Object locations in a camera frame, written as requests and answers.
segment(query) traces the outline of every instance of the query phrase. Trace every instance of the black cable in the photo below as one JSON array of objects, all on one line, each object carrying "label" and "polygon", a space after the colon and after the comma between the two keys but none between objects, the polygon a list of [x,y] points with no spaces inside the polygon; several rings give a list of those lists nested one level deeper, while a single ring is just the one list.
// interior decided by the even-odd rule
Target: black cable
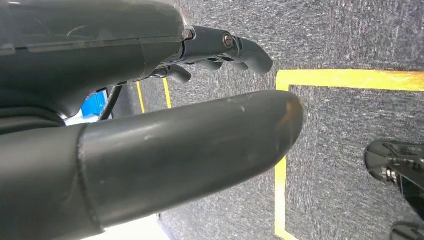
[{"label": "black cable", "polygon": [[119,85],[114,86],[112,88],[112,91],[110,91],[109,98],[107,99],[107,103],[104,106],[103,111],[101,111],[100,116],[98,117],[99,121],[109,119],[109,116],[111,115],[112,110],[114,109],[115,104],[118,101],[118,97],[122,91],[122,87],[123,85]]}]

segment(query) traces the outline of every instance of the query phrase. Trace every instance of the plastic cover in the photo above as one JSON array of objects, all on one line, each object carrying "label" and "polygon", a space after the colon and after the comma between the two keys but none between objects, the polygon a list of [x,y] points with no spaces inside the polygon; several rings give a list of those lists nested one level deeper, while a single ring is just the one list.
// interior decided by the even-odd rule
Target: plastic cover
[{"label": "plastic cover", "polygon": [[0,0],[0,55],[181,42],[174,0]]}]

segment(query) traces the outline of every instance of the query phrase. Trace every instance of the metal screw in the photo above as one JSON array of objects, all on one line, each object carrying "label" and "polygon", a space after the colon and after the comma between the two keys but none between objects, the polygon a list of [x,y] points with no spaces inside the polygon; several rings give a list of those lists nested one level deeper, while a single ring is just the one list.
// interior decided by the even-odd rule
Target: metal screw
[{"label": "metal screw", "polygon": [[222,41],[223,41],[223,43],[224,43],[224,46],[227,48],[227,49],[230,49],[230,48],[232,48],[233,47],[233,44],[234,44],[234,41],[233,41],[233,36],[231,36],[231,34],[229,34],[229,33],[224,33],[224,36],[223,36],[223,38],[222,38]]}]

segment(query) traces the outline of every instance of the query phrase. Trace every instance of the blue object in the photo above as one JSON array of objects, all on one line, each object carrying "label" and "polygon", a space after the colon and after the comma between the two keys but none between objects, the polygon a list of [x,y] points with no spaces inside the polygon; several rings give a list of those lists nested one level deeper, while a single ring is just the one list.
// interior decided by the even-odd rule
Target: blue object
[{"label": "blue object", "polygon": [[105,105],[106,105],[105,91],[101,91],[92,95],[87,100],[85,100],[84,104],[82,105],[82,108],[81,108],[82,117],[86,118],[90,115],[99,116],[103,108],[105,107]]}]

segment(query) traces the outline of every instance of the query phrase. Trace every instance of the yellow floor marking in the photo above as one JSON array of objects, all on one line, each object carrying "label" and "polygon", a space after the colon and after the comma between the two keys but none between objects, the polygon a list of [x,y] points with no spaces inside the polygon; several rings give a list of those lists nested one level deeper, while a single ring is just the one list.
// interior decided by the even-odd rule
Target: yellow floor marking
[{"label": "yellow floor marking", "polygon": [[168,109],[171,109],[172,104],[171,104],[170,88],[168,87],[168,80],[166,77],[163,78],[163,86],[165,88],[166,104],[168,106]]},{"label": "yellow floor marking", "polygon": [[[276,89],[289,91],[291,85],[424,92],[424,72],[377,70],[280,70]],[[275,234],[297,240],[286,231],[287,162],[275,167]]]},{"label": "yellow floor marking", "polygon": [[140,99],[140,106],[141,106],[141,113],[146,113],[145,111],[145,104],[143,102],[143,94],[142,94],[142,87],[140,86],[140,82],[136,82],[137,84],[137,91],[138,91],[138,98]]}]

